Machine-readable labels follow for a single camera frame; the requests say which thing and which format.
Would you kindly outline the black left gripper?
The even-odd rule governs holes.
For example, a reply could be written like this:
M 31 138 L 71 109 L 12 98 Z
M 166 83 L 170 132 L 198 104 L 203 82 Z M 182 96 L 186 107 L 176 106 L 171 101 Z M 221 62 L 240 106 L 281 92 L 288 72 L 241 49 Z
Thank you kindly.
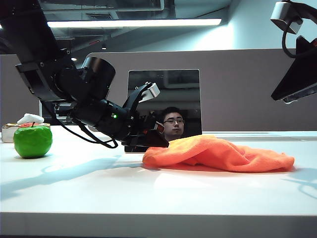
M 130 134 L 122 141 L 123 146 L 168 147 L 169 142 L 163 136 L 164 125 L 156 121 L 156 115 L 151 112 L 134 117 Z

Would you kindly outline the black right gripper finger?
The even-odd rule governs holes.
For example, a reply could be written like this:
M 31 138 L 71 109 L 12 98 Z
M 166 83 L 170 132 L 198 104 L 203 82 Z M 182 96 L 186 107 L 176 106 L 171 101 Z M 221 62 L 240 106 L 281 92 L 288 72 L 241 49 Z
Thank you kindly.
M 315 94 L 316 92 L 316 90 L 300 91 L 283 98 L 282 101 L 286 104 L 291 104 L 292 102 L 298 101 L 301 98 Z
M 271 97 L 278 101 L 300 91 L 317 90 L 317 53 L 296 58 Z

